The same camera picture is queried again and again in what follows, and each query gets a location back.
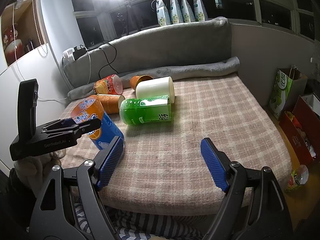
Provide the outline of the orange blue paper cup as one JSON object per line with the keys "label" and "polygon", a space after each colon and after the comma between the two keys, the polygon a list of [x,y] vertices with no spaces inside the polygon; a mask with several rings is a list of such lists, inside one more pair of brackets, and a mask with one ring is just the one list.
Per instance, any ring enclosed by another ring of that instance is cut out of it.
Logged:
{"label": "orange blue paper cup", "polygon": [[87,133],[99,150],[107,148],[115,136],[119,136],[124,139],[122,131],[107,115],[96,95],[92,95],[81,100],[72,110],[71,118],[77,124],[91,119],[99,119],[101,121],[99,129]]}

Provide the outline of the orange paper cup front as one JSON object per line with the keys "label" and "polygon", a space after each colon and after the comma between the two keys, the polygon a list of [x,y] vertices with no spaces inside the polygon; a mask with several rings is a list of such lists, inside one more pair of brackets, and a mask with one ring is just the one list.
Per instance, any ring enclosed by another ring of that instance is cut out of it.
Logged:
{"label": "orange paper cup front", "polygon": [[119,113],[121,103],[125,100],[123,95],[98,94],[97,97],[107,114]]}

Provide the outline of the red orange snack cup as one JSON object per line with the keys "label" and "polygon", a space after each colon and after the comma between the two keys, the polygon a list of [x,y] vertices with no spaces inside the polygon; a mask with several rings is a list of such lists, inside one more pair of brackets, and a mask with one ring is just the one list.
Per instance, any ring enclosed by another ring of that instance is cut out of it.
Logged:
{"label": "red orange snack cup", "polygon": [[121,78],[112,74],[94,83],[95,94],[121,95],[123,84]]}

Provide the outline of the orange paper cup back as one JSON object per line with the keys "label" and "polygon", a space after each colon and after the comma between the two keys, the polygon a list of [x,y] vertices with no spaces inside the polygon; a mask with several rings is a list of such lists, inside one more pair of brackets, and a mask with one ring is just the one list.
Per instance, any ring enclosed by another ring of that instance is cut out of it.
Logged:
{"label": "orange paper cup back", "polygon": [[133,90],[136,90],[136,87],[140,82],[148,81],[148,80],[152,80],[152,79],[153,79],[153,77],[150,76],[150,75],[136,75],[136,76],[133,76],[130,79],[130,87]]}

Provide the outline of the small can on floor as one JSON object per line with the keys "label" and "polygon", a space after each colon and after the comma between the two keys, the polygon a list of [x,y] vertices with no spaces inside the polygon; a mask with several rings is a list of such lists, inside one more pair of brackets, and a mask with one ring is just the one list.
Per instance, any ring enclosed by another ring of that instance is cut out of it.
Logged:
{"label": "small can on floor", "polygon": [[300,165],[298,169],[291,172],[291,177],[288,181],[286,192],[293,192],[305,185],[309,178],[309,170],[306,165]]}

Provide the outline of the grey rolled blanket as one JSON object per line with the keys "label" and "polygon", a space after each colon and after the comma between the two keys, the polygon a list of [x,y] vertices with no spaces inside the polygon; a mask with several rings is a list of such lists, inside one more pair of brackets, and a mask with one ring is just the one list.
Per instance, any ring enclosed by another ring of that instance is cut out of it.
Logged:
{"label": "grey rolled blanket", "polygon": [[188,66],[167,66],[144,69],[122,76],[123,88],[130,88],[130,79],[134,76],[149,75],[154,79],[170,76],[174,81],[193,77],[221,77],[236,73],[240,67],[238,57],[231,57],[222,62]]}

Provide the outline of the striped clothing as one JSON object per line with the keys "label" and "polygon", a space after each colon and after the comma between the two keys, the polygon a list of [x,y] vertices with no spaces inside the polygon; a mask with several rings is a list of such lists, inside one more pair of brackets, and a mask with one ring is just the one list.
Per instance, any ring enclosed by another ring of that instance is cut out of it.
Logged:
{"label": "striped clothing", "polygon": [[106,207],[121,239],[202,239],[203,233],[195,228],[206,216],[179,217],[151,215]]}

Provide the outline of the white power strip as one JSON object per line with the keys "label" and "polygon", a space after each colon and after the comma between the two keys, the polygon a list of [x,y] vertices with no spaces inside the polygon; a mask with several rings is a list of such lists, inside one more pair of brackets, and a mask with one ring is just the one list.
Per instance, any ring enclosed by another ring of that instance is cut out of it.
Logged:
{"label": "white power strip", "polygon": [[77,50],[77,47],[66,49],[65,51],[63,51],[63,58],[68,62],[74,62],[77,59]]}

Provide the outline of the black power adapter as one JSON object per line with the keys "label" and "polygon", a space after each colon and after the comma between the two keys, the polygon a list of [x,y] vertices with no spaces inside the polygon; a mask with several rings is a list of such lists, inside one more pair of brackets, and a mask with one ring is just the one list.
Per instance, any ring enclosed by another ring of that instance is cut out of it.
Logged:
{"label": "black power adapter", "polygon": [[86,53],[87,53],[87,49],[85,46],[83,45],[76,46],[76,47],[73,47],[72,57],[75,61],[80,57],[82,57],[83,55],[85,55]]}

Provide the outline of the red white vase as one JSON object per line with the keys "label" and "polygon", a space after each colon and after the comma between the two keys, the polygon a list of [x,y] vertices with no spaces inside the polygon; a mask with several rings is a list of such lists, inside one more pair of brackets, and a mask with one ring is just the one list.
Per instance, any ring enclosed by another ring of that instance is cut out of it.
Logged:
{"label": "red white vase", "polygon": [[17,24],[12,24],[5,29],[3,37],[4,55],[8,65],[13,64],[23,56],[24,45],[18,38]]}

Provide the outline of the red cardboard box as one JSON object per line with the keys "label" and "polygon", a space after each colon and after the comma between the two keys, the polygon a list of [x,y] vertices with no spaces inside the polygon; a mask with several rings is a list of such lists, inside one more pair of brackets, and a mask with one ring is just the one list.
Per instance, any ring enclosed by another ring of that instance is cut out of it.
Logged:
{"label": "red cardboard box", "polygon": [[319,162],[319,100],[314,94],[300,96],[293,111],[281,114],[279,125],[300,164]]}

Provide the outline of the green paper shopping bag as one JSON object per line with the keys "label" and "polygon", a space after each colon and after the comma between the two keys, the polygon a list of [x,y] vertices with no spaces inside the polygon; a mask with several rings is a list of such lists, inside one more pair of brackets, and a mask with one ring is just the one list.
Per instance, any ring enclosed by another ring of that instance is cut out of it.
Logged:
{"label": "green paper shopping bag", "polygon": [[296,103],[298,97],[303,95],[308,77],[293,65],[290,68],[277,69],[274,87],[270,96],[268,107],[273,116],[279,120],[283,111]]}

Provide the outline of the black tripod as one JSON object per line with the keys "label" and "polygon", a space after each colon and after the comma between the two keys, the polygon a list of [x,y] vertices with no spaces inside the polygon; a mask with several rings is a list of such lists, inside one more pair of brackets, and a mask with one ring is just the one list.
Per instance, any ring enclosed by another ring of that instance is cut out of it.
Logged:
{"label": "black tripod", "polygon": [[124,31],[126,35],[130,34],[129,25],[130,21],[132,21],[133,26],[135,27],[136,31],[141,31],[141,26],[138,21],[138,18],[135,14],[135,11],[132,7],[132,0],[124,0],[125,5],[125,11],[126,11],[126,17],[124,17],[122,14],[118,14],[117,18],[121,22],[121,24],[124,27]]}

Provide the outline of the snack bag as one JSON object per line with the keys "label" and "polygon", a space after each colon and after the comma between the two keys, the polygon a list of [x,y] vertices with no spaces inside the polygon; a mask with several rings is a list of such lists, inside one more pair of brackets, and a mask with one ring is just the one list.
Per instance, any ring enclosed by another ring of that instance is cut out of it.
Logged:
{"label": "snack bag", "polygon": [[178,0],[170,0],[170,17],[172,24],[184,22]]}
{"label": "snack bag", "polygon": [[171,25],[170,16],[163,0],[156,0],[157,20],[161,27]]}
{"label": "snack bag", "polygon": [[184,23],[195,22],[195,16],[187,0],[181,0],[181,12]]}
{"label": "snack bag", "polygon": [[197,22],[203,22],[208,20],[208,15],[204,7],[202,0],[193,0],[195,18]]}

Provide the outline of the grey blanket on ledge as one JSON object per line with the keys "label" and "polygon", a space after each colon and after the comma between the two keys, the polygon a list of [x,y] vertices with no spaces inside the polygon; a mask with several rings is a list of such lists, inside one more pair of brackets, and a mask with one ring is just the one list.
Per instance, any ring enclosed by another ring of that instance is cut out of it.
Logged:
{"label": "grey blanket on ledge", "polygon": [[232,56],[232,27],[225,17],[137,32],[103,44],[61,72],[71,88],[138,70],[225,61]]}

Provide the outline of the wooden wall shelf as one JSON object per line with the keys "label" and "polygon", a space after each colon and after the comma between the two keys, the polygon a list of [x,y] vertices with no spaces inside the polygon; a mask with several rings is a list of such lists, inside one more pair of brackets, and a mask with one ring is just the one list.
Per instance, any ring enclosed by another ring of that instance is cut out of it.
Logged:
{"label": "wooden wall shelf", "polygon": [[39,0],[4,0],[1,6],[1,51],[4,67],[9,65],[5,59],[2,37],[5,29],[17,24],[18,38],[24,45],[23,56],[36,50],[42,58],[49,53],[48,43],[40,23]]}

